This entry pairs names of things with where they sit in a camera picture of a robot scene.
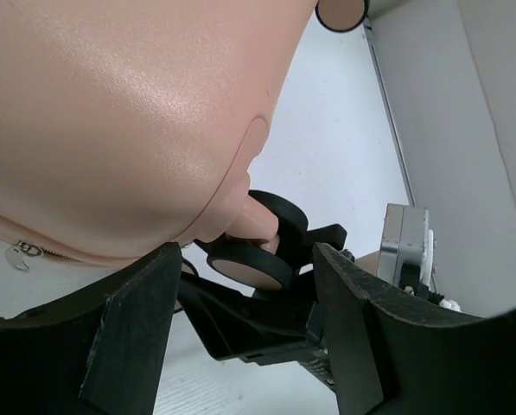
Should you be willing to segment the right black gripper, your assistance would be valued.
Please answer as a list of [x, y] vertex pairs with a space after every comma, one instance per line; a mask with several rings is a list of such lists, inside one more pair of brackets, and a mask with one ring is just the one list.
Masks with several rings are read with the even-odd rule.
[[296, 361], [321, 383], [334, 384], [312, 271], [296, 274], [287, 289], [257, 289], [251, 297], [185, 271], [178, 301], [215, 360]]

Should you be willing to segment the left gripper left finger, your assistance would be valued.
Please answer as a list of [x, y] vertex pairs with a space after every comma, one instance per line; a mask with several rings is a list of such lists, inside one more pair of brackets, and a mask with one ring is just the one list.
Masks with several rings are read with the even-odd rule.
[[0, 414], [150, 414], [182, 270], [177, 244], [0, 317]]

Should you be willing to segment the pink hard-shell suitcase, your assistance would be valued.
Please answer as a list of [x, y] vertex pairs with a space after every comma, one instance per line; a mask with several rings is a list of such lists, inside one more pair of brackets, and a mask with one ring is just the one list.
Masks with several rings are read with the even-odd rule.
[[251, 188], [311, 18], [367, 1], [0, 1], [0, 271], [120, 269], [202, 244], [242, 284], [292, 282], [308, 222]]

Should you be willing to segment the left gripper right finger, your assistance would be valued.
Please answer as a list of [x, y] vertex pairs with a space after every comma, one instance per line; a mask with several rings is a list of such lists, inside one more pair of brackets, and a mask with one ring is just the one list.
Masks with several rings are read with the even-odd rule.
[[414, 297], [331, 246], [315, 287], [342, 414], [516, 414], [516, 309], [480, 318]]

